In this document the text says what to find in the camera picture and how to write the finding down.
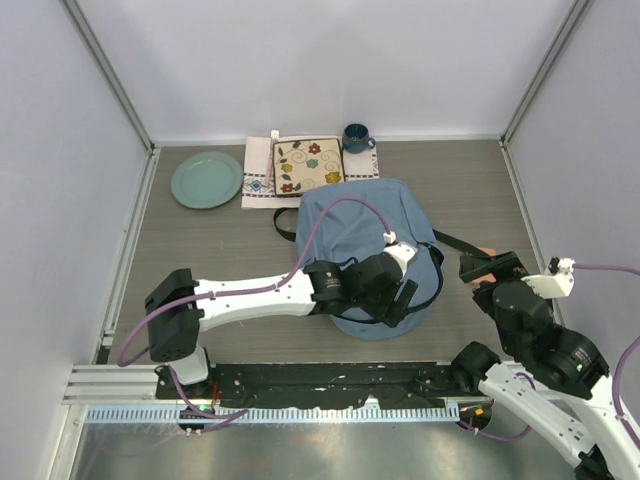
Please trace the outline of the blue student backpack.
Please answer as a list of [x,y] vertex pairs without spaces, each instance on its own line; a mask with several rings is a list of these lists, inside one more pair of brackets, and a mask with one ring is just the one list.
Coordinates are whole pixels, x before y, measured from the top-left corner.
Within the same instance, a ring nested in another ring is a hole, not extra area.
[[407,280],[418,284],[405,318],[395,328],[372,319],[364,306],[331,316],[345,334],[363,340],[404,335],[421,325],[433,309],[444,280],[444,244],[464,254],[483,256],[477,247],[432,228],[427,215],[406,183],[396,179],[370,179],[325,185],[305,193],[298,207],[295,231],[276,231],[296,244],[304,266],[333,262],[345,272],[356,272],[385,246],[379,218],[383,217],[397,240],[416,246]]

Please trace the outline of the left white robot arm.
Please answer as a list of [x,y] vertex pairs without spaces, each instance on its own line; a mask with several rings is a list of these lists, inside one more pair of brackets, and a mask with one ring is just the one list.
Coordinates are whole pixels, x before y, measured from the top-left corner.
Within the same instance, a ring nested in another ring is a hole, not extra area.
[[196,281],[188,269],[174,272],[174,292],[162,285],[147,302],[152,361],[171,366],[179,388],[190,398],[205,397],[213,385],[201,333],[239,321],[273,315],[364,313],[361,324],[396,327],[417,290],[408,279],[418,252],[398,243],[358,262],[315,261],[287,275],[232,281]]

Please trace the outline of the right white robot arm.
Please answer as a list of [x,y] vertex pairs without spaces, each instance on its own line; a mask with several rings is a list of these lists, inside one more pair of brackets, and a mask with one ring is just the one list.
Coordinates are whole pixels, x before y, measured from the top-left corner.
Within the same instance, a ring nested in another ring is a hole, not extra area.
[[621,370],[610,368],[583,334],[554,320],[552,300],[574,287],[577,263],[554,257],[531,275],[513,252],[464,254],[459,277],[478,281],[473,299],[496,326],[513,372],[472,342],[452,361],[457,391],[478,391],[507,407],[547,440],[578,479],[636,479],[639,425],[621,400]]

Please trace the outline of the square floral plate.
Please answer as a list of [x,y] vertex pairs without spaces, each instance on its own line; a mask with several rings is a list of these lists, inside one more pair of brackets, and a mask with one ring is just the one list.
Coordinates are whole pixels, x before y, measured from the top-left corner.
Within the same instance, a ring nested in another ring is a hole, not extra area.
[[298,139],[275,144],[274,186],[278,197],[301,196],[314,188],[345,181],[339,139]]

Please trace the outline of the dark blue mug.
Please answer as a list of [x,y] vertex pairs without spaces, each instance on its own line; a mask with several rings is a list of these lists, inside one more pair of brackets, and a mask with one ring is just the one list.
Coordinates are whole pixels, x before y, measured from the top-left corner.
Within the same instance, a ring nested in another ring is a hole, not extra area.
[[359,154],[376,146],[376,140],[370,135],[369,129],[362,124],[347,125],[343,131],[343,150],[351,154]]

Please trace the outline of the white patterned placemat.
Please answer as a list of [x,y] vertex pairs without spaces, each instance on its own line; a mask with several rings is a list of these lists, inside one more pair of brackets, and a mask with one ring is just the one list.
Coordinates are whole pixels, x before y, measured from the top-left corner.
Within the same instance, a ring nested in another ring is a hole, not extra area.
[[[241,191],[241,208],[278,209],[297,208],[300,197],[284,198],[275,195],[274,180],[267,179],[268,166],[272,164],[271,139],[268,137],[248,137],[244,155],[244,180]],[[358,154],[343,156],[347,181],[380,177],[376,148]]]

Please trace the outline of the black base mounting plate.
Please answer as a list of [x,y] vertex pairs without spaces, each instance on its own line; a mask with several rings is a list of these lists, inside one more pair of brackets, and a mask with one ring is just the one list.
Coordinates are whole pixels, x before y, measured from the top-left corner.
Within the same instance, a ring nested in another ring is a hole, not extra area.
[[446,398],[480,394],[434,362],[218,364],[183,391],[226,408],[303,410],[359,409],[369,398],[383,409],[441,407]]

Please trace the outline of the white fork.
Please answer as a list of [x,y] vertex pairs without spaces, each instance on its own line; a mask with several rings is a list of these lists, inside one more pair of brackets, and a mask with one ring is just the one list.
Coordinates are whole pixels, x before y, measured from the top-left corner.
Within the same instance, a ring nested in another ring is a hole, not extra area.
[[274,155],[275,155],[275,144],[280,139],[280,132],[278,130],[272,130],[270,132],[270,147],[269,147],[269,157],[267,163],[267,170],[265,174],[265,185],[269,188],[272,194],[275,193],[274,186]]

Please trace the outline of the green round plate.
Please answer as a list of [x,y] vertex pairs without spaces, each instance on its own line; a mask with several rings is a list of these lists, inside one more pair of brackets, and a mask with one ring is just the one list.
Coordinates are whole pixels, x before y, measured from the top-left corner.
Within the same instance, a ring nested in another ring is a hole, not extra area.
[[202,152],[174,171],[170,189],[174,199],[191,209],[211,209],[229,202],[243,184],[243,168],[231,155]]

